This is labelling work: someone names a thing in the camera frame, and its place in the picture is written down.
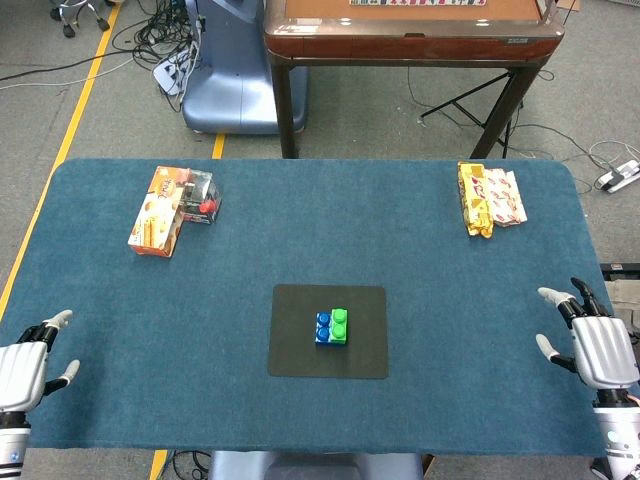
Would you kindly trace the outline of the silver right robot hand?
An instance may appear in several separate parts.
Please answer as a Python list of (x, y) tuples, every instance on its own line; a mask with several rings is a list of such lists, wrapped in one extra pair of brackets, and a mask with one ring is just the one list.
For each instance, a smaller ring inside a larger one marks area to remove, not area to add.
[(624, 322), (612, 316), (583, 280), (571, 283), (581, 298), (548, 287), (537, 293), (561, 314), (569, 331), (573, 354), (557, 351), (549, 339), (538, 333), (536, 343), (543, 356), (579, 377), (597, 392), (596, 408), (637, 408), (639, 397), (631, 388), (639, 383), (639, 367)]

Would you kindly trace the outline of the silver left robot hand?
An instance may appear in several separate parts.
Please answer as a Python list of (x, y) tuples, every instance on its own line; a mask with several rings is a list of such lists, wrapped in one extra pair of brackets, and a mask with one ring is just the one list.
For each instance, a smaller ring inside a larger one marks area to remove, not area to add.
[(61, 329), (73, 312), (63, 310), (52, 318), (28, 327), (18, 340), (1, 348), (1, 413), (27, 413), (42, 398), (66, 388), (75, 379), (81, 362), (72, 360), (65, 372), (47, 381), (48, 357)]

